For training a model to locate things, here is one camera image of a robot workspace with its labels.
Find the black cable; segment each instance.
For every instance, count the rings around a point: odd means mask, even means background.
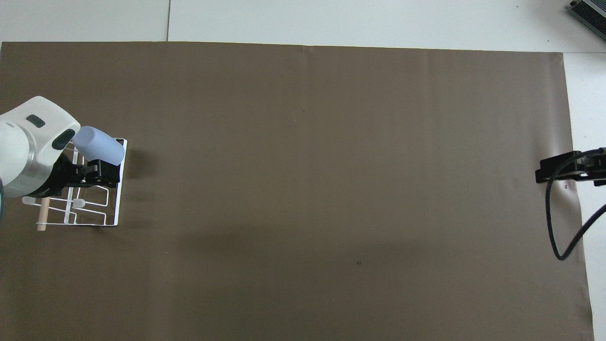
[[[606,212],[606,204],[604,204],[602,207],[600,207],[586,222],[585,224],[583,224],[583,226],[581,226],[581,228],[579,229],[579,231],[574,235],[574,238],[572,238],[572,241],[570,242],[570,244],[568,245],[568,247],[566,248],[566,251],[564,251],[563,254],[560,255],[560,252],[558,251],[558,246],[556,245],[556,240],[553,237],[553,228],[551,227],[551,207],[550,207],[550,194],[551,194],[551,187],[553,185],[553,182],[556,180],[556,177],[558,177],[558,175],[560,174],[560,172],[562,172],[562,170],[568,166],[569,164],[571,164],[572,162],[583,158],[583,157],[593,157],[595,155],[600,155],[600,154],[604,154],[604,149],[602,148],[598,148],[598,149],[592,149],[592,150],[588,150],[586,152],[577,154],[573,157],[570,157],[566,160],[564,160],[554,171],[553,173],[551,173],[551,177],[549,178],[549,181],[547,182],[547,188],[545,190],[545,213],[547,215],[547,231],[549,232],[549,240],[551,241],[551,248],[553,249],[553,253],[556,255],[556,258],[558,258],[559,260],[565,260],[566,258],[568,258],[568,256],[570,255],[570,253],[572,252],[572,250],[574,250],[574,247],[577,245],[577,243],[579,243],[579,240],[581,240],[581,238],[583,237],[583,235],[585,234],[585,232],[589,229],[589,227],[602,215],[604,214],[604,212]]]

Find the light blue cylinder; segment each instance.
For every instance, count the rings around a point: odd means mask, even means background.
[[[115,166],[124,159],[124,147],[101,130],[84,126],[72,138],[78,152],[90,160],[103,160]]]

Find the white floor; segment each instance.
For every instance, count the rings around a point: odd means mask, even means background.
[[[606,147],[606,41],[565,12],[568,2],[1,0],[0,42],[171,40],[565,52],[574,148]],[[606,203],[606,190],[581,184],[579,198],[587,219]],[[606,341],[606,221],[587,232],[584,244],[595,339]]]

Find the white dish rack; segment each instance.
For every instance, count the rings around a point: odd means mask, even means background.
[[[126,151],[128,141],[123,138],[115,138],[117,142],[119,142],[123,147],[124,151]],[[72,163],[73,164],[81,164],[85,165],[86,160],[84,157],[78,153],[78,150],[74,147],[72,143],[68,144],[68,146],[64,149],[65,152],[72,152]],[[92,187],[68,187],[67,195],[61,198],[48,197],[36,200],[33,197],[23,197],[22,202],[26,205],[39,206],[40,213],[38,216],[38,225],[39,231],[46,230],[47,225],[73,225],[73,226],[117,226],[118,225],[118,217],[120,212],[120,196],[122,193],[122,184],[124,182],[124,163],[126,162],[126,154],[124,156],[124,160],[120,164],[120,182],[118,183],[116,190],[111,191],[110,189],[103,186],[92,186]],[[95,202],[95,201],[87,201],[82,198],[83,192],[86,191],[90,193],[91,191],[97,191],[98,194],[101,192],[105,192],[102,197],[105,197],[105,202]],[[115,203],[113,210],[110,210],[108,207],[111,202]],[[58,211],[63,213],[62,221],[49,221],[48,220],[48,212],[49,211]],[[98,216],[99,219],[102,218],[102,223],[83,223],[78,220],[79,214],[88,214],[88,216]],[[113,213],[113,219],[108,221],[108,213]]]

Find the white tile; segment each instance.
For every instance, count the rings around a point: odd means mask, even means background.
[[[563,0],[172,0],[169,40],[606,52]]]

